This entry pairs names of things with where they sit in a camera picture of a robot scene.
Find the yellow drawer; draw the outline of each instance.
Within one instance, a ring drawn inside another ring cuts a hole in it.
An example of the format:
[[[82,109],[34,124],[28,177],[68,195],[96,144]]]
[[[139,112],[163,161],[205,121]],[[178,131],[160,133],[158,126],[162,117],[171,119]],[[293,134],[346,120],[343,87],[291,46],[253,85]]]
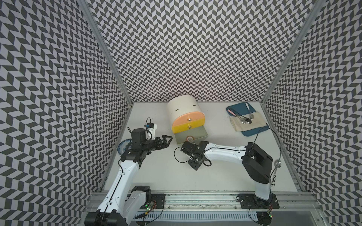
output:
[[[205,124],[205,118],[188,121],[187,123],[179,124],[179,125],[173,125],[172,126],[172,132],[173,133],[180,133],[183,131],[186,131],[188,129],[196,128],[199,126],[202,126]]]

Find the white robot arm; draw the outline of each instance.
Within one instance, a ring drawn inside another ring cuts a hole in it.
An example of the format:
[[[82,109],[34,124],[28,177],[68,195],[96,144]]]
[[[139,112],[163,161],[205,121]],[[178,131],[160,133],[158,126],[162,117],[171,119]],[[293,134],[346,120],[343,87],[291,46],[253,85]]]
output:
[[[130,146],[126,147],[118,161],[119,171],[116,179],[97,211],[87,214],[85,226],[128,226],[137,211],[145,203],[151,202],[149,186],[136,186],[127,201],[126,198],[133,178],[146,155],[151,151],[167,148],[172,137],[167,135],[162,135],[162,139],[155,137],[157,125],[151,122],[147,123],[146,128],[134,129],[131,132]]]
[[[151,201],[151,190],[149,186],[136,186],[128,200],[126,197],[132,180],[137,174],[146,154],[153,150],[167,148],[172,137],[162,135],[163,139],[155,138],[156,125],[147,124],[145,129],[134,129],[131,133],[131,146],[121,156],[120,169],[116,179],[106,198],[99,205],[96,212],[88,213],[85,219],[85,226],[128,226],[135,217],[137,211],[145,203]],[[152,134],[147,140],[146,132]],[[269,190],[270,171],[273,159],[265,153],[258,145],[248,143],[247,146],[222,146],[201,141],[199,145],[185,142],[181,151],[190,156],[188,164],[197,170],[204,162],[212,160],[223,160],[242,164],[249,176],[255,181],[255,200],[268,206],[272,200]]]
[[[190,156],[188,164],[197,170],[204,161],[223,160],[244,165],[249,176],[255,182],[255,196],[270,201],[270,171],[273,159],[255,143],[247,146],[222,146],[201,141],[199,145],[185,142],[181,151]]]

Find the chevron pattern wallpaper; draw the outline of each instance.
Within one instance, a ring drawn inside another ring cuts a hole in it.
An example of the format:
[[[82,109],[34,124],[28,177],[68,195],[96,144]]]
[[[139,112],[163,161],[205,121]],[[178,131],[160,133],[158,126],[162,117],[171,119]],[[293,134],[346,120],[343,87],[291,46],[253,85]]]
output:
[[[314,0],[88,3],[133,101],[257,101]]]
[[[127,103],[75,0],[0,9],[0,225],[76,225]]]
[[[331,225],[362,225],[362,2],[327,1],[267,103]]]

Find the black bracket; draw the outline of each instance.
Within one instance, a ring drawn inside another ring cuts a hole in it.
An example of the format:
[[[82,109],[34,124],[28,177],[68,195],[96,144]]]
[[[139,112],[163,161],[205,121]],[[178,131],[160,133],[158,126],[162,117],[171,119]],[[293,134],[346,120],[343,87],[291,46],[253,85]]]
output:
[[[276,195],[272,193],[270,194],[268,201],[256,197],[253,193],[238,194],[237,199],[239,200],[242,209],[249,209],[250,207],[252,209],[269,209],[270,205],[272,205],[273,209],[280,208]]]
[[[155,194],[151,194],[151,201],[154,200],[156,202],[156,207],[155,209],[163,209],[163,206],[165,204],[165,194],[161,194],[161,193],[155,193]],[[146,204],[144,204],[141,209],[146,209]]]

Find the pink handle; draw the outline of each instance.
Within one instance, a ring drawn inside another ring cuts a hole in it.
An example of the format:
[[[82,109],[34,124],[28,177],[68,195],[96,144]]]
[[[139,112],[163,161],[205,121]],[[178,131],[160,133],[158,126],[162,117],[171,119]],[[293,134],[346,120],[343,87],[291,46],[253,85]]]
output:
[[[228,109],[227,111],[230,112],[233,116],[236,116],[234,112],[230,111],[230,109]]]

